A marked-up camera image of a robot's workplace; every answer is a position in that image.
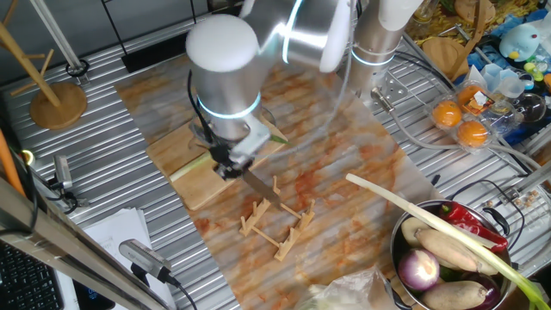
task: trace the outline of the wooden cutting board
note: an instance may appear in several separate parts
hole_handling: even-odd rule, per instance
[[[261,121],[268,126],[272,134],[285,139],[285,136],[274,125],[264,118]],[[213,171],[216,162],[209,157],[172,182],[171,175],[207,151],[200,145],[201,142],[193,135],[187,123],[145,149],[149,158],[168,179],[172,188],[182,197],[184,205],[190,210],[203,207],[209,200],[237,181],[235,179],[224,181]],[[282,143],[269,141],[259,154],[268,155],[277,152],[284,146]],[[266,158],[255,160],[251,170],[265,160]]]

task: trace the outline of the wooden stand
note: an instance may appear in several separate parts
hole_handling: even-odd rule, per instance
[[[484,23],[491,22],[496,16],[496,8],[489,0],[481,0],[486,12],[482,17]],[[455,0],[454,8],[457,15],[469,23],[475,23],[477,2],[473,0]]]
[[[16,1],[12,2],[9,8],[8,16],[11,17],[15,9]],[[8,49],[23,69],[40,87],[40,92],[36,95],[30,105],[30,116],[38,126],[49,129],[60,129],[71,125],[77,121],[80,115],[86,110],[87,100],[86,95],[80,87],[71,83],[55,84],[50,88],[42,75],[46,72],[46,68],[53,55],[53,50],[50,51],[46,58],[45,64],[42,66],[39,73],[30,59],[41,58],[43,55],[27,55],[19,47],[17,42],[9,33],[4,23],[0,23],[0,39],[2,39],[2,47]],[[16,90],[13,95],[18,94],[34,84],[28,84]]]
[[[463,51],[463,46],[450,38],[432,38],[423,43],[423,52],[448,78],[452,78],[456,71],[452,71],[456,60]],[[459,75],[468,73],[467,60],[463,60],[457,69]]]
[[[274,192],[278,195],[280,193],[280,190],[277,188],[277,177],[274,177]],[[292,208],[287,207],[283,203],[281,204],[283,209],[299,219],[298,224],[295,227],[291,227],[289,229],[289,235],[284,242],[277,243],[266,233],[255,227],[258,220],[260,220],[260,218],[264,215],[266,210],[268,210],[269,206],[271,205],[269,200],[267,200],[266,198],[264,198],[258,206],[256,201],[252,203],[252,215],[249,216],[247,220],[245,220],[244,216],[241,216],[241,228],[239,229],[239,233],[246,237],[252,230],[255,233],[258,233],[264,239],[268,240],[272,245],[277,246],[279,248],[279,251],[277,251],[277,253],[274,255],[274,258],[281,262],[283,258],[285,258],[287,253],[289,253],[296,240],[299,239],[300,234],[306,229],[308,224],[310,224],[310,221],[312,221],[312,218],[315,215],[315,213],[312,211],[314,203],[315,201],[312,200],[312,204],[303,214],[297,214]]]
[[[87,106],[86,94],[73,83],[56,83],[51,87],[59,99],[59,106],[51,104],[45,92],[40,91],[31,101],[29,113],[36,125],[60,129],[77,121]]]
[[[479,0],[474,6],[476,29],[473,38],[467,42],[465,47],[448,38],[433,38],[423,44],[423,51],[452,82],[459,76],[468,73],[467,56],[484,34],[485,22],[480,16],[486,15],[486,1]]]

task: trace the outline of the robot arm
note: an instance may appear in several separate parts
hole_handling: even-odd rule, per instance
[[[269,140],[258,120],[260,89],[279,60],[320,72],[337,69],[348,44],[355,0],[245,0],[241,18],[213,15],[188,35],[198,103],[217,138],[215,170],[239,177]],[[407,20],[422,0],[371,0],[358,22],[353,90],[380,87]]]
[[[238,177],[269,140],[260,89],[280,59],[334,71],[350,29],[350,0],[247,0],[241,16],[213,15],[188,34],[198,104],[218,145],[221,177]]]

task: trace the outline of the glowing blue ring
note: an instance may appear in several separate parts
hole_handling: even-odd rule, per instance
[[[288,64],[287,54],[289,50],[289,40],[291,39],[290,35],[291,35],[291,32],[293,31],[294,23],[296,22],[296,15],[299,13],[299,8],[301,4],[302,4],[302,0],[296,0],[296,2],[293,5],[293,9],[291,9],[291,14],[289,15],[289,20],[287,21],[287,25],[285,26],[285,37],[283,38],[282,58],[286,64]]]
[[[223,114],[216,113],[216,112],[213,112],[213,111],[209,110],[207,107],[205,107],[205,105],[203,104],[203,102],[201,101],[201,99],[199,97],[197,97],[197,101],[201,105],[201,108],[203,108],[205,111],[207,111],[207,113],[209,113],[210,115],[216,116],[218,118],[225,119],[225,120],[235,120],[235,119],[241,118],[245,115],[248,115],[250,112],[252,112],[252,110],[254,110],[257,107],[257,105],[260,103],[260,93],[258,93],[257,99],[255,100],[255,102],[249,108],[246,108],[243,111],[237,112],[237,113],[232,114],[232,115],[223,115]]]
[[[358,55],[356,55],[356,53],[354,53],[354,51],[352,51],[352,56],[354,56],[354,58],[361,62],[362,64],[364,65],[386,65],[388,64],[392,59],[394,59],[394,55],[389,59],[389,60],[385,60],[383,62],[380,62],[380,63],[372,63],[372,62],[368,62],[368,61],[365,61],[363,59],[361,59],[360,57],[358,57]]]

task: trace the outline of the knife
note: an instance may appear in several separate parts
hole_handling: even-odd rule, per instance
[[[274,190],[262,182],[257,176],[255,176],[248,169],[243,172],[243,181],[245,181],[249,186],[251,186],[256,192],[268,199],[269,202],[276,205],[277,207],[282,207],[282,200],[279,195],[274,192]]]

